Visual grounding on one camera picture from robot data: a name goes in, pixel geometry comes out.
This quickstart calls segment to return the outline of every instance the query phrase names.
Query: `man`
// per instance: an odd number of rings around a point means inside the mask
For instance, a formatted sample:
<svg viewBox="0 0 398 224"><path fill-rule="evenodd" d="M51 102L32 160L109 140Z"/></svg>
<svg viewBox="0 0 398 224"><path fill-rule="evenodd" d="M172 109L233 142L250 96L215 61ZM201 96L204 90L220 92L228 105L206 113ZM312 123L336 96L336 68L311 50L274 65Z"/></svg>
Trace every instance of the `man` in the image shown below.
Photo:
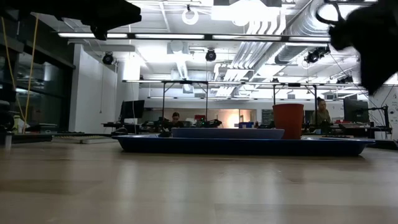
<svg viewBox="0 0 398 224"><path fill-rule="evenodd" d="M320 97L317 98L318 101L318 119L317 124L322 124L323 121L327 123L331 123L329 111L326 109L326 101ZM311 116L311 124L315 124L315 111Z"/></svg>
<svg viewBox="0 0 398 224"><path fill-rule="evenodd" d="M174 112L173 120L172 120L173 128L183 128L184 127L184 124L179 120L180 120L180 114L177 112Z"/></svg>

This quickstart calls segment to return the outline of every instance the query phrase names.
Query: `orange bucket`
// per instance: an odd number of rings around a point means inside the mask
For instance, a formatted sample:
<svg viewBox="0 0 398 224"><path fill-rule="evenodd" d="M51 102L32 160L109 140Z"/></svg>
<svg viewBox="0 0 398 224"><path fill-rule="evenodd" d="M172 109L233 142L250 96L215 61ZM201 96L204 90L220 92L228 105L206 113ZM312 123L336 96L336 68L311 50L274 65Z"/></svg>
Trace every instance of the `orange bucket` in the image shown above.
<svg viewBox="0 0 398 224"><path fill-rule="evenodd" d="M300 139L304 117L304 105L286 103L274 105L274 122L277 129L284 129L282 139Z"/></svg>

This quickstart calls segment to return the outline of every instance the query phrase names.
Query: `rope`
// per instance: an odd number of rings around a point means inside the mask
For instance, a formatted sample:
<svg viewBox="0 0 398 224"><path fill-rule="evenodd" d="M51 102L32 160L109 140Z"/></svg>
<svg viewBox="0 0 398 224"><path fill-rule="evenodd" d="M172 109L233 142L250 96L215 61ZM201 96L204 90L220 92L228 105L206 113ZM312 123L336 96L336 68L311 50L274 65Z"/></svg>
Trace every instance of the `rope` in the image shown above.
<svg viewBox="0 0 398 224"><path fill-rule="evenodd" d="M10 55L9 55L9 51L8 51L6 24L4 23L4 18L3 17L1 18L1 23L2 23L2 30L3 30L2 34L4 36L4 43L6 45L6 54L7 54L8 68L10 70L10 75L11 75L11 80L12 80L12 87L14 88L14 91L16 91L17 90L17 86L16 86L16 83L15 83L14 75L12 74L12 66L11 66ZM21 112L22 119L26 122L24 113L22 112L21 103L19 102L18 95L16 95L16 99L17 99L17 104L18 104L18 107L19 107L19 112Z"/></svg>
<svg viewBox="0 0 398 224"><path fill-rule="evenodd" d="M36 37L37 37L37 25L39 24L39 16L36 15L36 25L35 25L35 33L33 37L33 48L32 48L32 63L30 63L30 75L29 75L29 82L27 86L27 99L26 99L26 108L25 108L25 118L27 118L28 115L28 107L29 107L29 98L30 98L30 82L32 81L32 74L33 74L33 64L34 64L34 58L35 58L35 47L36 47ZM26 120L24 123L24 129L23 129L23 134L25 134L25 129L26 129Z"/></svg>

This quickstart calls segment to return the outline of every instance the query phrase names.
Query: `light fixture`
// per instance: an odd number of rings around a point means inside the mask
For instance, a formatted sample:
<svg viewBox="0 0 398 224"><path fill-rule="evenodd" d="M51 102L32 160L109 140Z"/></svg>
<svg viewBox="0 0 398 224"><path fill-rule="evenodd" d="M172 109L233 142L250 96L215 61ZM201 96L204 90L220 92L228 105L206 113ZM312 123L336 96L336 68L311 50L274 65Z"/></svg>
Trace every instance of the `light fixture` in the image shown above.
<svg viewBox="0 0 398 224"><path fill-rule="evenodd" d="M203 34L136 34L137 39L201 39L205 38Z"/></svg>
<svg viewBox="0 0 398 224"><path fill-rule="evenodd" d="M65 38L87 38L87 39L93 39L95 38L94 34L92 33L58 33L60 37L65 37ZM107 34L108 39L126 39L127 34Z"/></svg>
<svg viewBox="0 0 398 224"><path fill-rule="evenodd" d="M300 37L289 37L291 42L323 42L325 44L330 42L330 37L312 37L312 36L300 36Z"/></svg>
<svg viewBox="0 0 398 224"><path fill-rule="evenodd" d="M328 53L330 53L329 46L317 47L315 50L308 52L308 55L304 58L304 60L307 63L315 63Z"/></svg>
<svg viewBox="0 0 398 224"><path fill-rule="evenodd" d="M206 61L213 62L217 58L217 54L214 49L208 49L206 53Z"/></svg>
<svg viewBox="0 0 398 224"><path fill-rule="evenodd" d="M215 81L209 81L209 84L221 84L221 85L240 85L240 84L245 84L245 82L215 82Z"/></svg>
<svg viewBox="0 0 398 224"><path fill-rule="evenodd" d="M191 19L187 18L188 12L193 12L193 17ZM196 11L195 9L191 9L190 6L187 5L187 8L182 12L181 18L185 24L195 25L199 20L199 14L198 11Z"/></svg>
<svg viewBox="0 0 398 224"><path fill-rule="evenodd" d="M130 83L162 83L160 80L123 80L123 82Z"/></svg>
<svg viewBox="0 0 398 224"><path fill-rule="evenodd" d="M106 52L105 56L102 58L104 65L112 65L114 62L114 57L112 52Z"/></svg>
<svg viewBox="0 0 398 224"><path fill-rule="evenodd" d="M271 35L213 35L215 40L280 41L282 37Z"/></svg>
<svg viewBox="0 0 398 224"><path fill-rule="evenodd" d="M165 96L165 99L174 99L174 97L169 97L169 96ZM162 96L148 96L148 99L157 99L157 100L163 100Z"/></svg>

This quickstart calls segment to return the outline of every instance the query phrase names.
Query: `black monitor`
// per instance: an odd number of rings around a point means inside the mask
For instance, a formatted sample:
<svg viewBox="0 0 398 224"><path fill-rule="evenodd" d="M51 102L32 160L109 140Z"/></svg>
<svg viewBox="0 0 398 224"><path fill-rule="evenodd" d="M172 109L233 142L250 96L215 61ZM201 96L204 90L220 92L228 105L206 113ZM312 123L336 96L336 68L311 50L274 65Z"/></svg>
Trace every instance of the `black monitor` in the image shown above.
<svg viewBox="0 0 398 224"><path fill-rule="evenodd" d="M145 100L123 101L120 110L121 122L123 123L126 118L142 118L144 103Z"/></svg>
<svg viewBox="0 0 398 224"><path fill-rule="evenodd" d="M344 99L344 120L351 122L369 122L368 102Z"/></svg>

